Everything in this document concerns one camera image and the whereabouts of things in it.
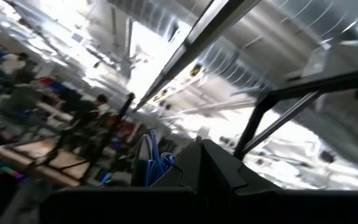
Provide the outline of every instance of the table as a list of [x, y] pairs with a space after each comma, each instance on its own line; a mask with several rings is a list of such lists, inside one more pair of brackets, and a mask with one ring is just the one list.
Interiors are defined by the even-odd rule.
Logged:
[[57, 116], [60, 119], [66, 121], [66, 122], [70, 122], [73, 119], [72, 115], [67, 114], [67, 113], [63, 113], [60, 110], [58, 110], [58, 109], [56, 109], [56, 108], [54, 108], [54, 107], [52, 107], [52, 106], [50, 106], [50, 105], [48, 105], [46, 103], [38, 102], [37, 106], [40, 109], [43, 109], [44, 111], [51, 113], [52, 116]]
[[[54, 142], [49, 138], [22, 145], [4, 145], [0, 146], [0, 157], [3, 163], [21, 171], [28, 167], [35, 158], [42, 157], [50, 152], [54, 146]], [[38, 166], [34, 169], [34, 173], [36, 175], [46, 177], [54, 182], [54, 184], [64, 187], [74, 187], [80, 185], [80, 179], [87, 170], [89, 162], [65, 169], [63, 171], [59, 171], [57, 169], [84, 161], [85, 160], [83, 158], [80, 158], [77, 155], [61, 150], [57, 158], [50, 162], [50, 166]]]

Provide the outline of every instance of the chair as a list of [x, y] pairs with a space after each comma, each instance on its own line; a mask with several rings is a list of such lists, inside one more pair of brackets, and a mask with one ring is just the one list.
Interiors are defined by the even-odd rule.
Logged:
[[37, 102], [42, 94], [29, 86], [23, 86], [13, 91], [11, 97], [3, 104], [0, 109], [0, 116], [13, 124], [23, 126], [21, 135], [25, 134], [30, 128], [28, 118], [32, 111], [36, 109]]

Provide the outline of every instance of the black metal bar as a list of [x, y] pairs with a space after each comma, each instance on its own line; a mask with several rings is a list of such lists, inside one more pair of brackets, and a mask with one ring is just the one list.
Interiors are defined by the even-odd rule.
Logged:
[[288, 87], [275, 90], [271, 94], [278, 100], [286, 100], [303, 97], [316, 91], [324, 94], [354, 88], [358, 88], [358, 71], [329, 78], [326, 78], [326, 74], [312, 75], [292, 82]]
[[249, 118], [247, 127], [242, 133], [239, 142], [237, 143], [236, 149], [234, 150], [234, 157], [238, 158], [240, 161], [243, 160], [245, 154], [243, 149], [248, 144], [249, 141], [255, 136], [255, 132], [262, 120], [266, 111], [273, 108], [274, 105], [277, 104], [277, 99], [275, 99], [272, 95], [262, 95], [258, 102], [255, 105], [255, 109], [252, 112], [251, 117]]
[[79, 166], [79, 165], [82, 165], [82, 164], [86, 164], [86, 163], [89, 163], [89, 161], [77, 162], [76, 164], [73, 164], [73, 165], [70, 165], [70, 166], [60, 167], [59, 170], [60, 170], [60, 171], [63, 171], [63, 170], [65, 170], [65, 169], [69, 169], [69, 168], [76, 167], [76, 166]]
[[56, 159], [57, 156], [59, 155], [59, 149], [61, 149], [63, 147], [63, 143], [67, 139], [67, 136], [69, 136], [72, 132], [73, 132], [72, 129], [66, 129], [66, 130], [61, 131], [59, 140], [57, 141], [55, 147], [53, 147], [53, 149], [47, 153], [46, 160], [44, 160], [40, 164], [36, 164], [35, 166], [49, 165], [49, 163], [52, 160]]
[[186, 66], [194, 61], [203, 50], [222, 36], [225, 30], [232, 27], [259, 2], [260, 0], [211, 1], [185, 41], [173, 54], [160, 75], [141, 99], [136, 110], [145, 105]]
[[258, 146], [262, 141], [267, 139], [276, 130], [281, 128], [285, 123], [290, 121], [297, 114], [302, 112], [306, 107], [312, 104], [312, 102], [314, 102], [319, 96], [319, 92], [309, 93], [304, 96], [300, 101], [295, 103], [289, 110], [282, 114], [281, 117], [279, 117], [274, 123], [272, 123], [269, 127], [263, 130], [258, 136], [250, 140], [246, 144], [245, 148], [242, 150], [242, 155], [246, 155], [249, 151]]
[[96, 164], [96, 162], [102, 155], [103, 149], [111, 142], [111, 136], [119, 129], [121, 120], [127, 113], [134, 98], [135, 98], [135, 94], [133, 94], [133, 93], [128, 94], [128, 100], [125, 102], [124, 106], [121, 108], [116, 122], [111, 125], [111, 127], [109, 128], [109, 131], [104, 135], [98, 148], [96, 149], [94, 156], [89, 160], [89, 166], [80, 180], [81, 184], [84, 184], [86, 182], [91, 169], [93, 168], [93, 166]]

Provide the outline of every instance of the ceiling duct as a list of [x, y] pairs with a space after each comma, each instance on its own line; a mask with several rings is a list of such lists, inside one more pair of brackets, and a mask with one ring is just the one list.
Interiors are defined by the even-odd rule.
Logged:
[[318, 40], [358, 40], [358, 1], [267, 0]]

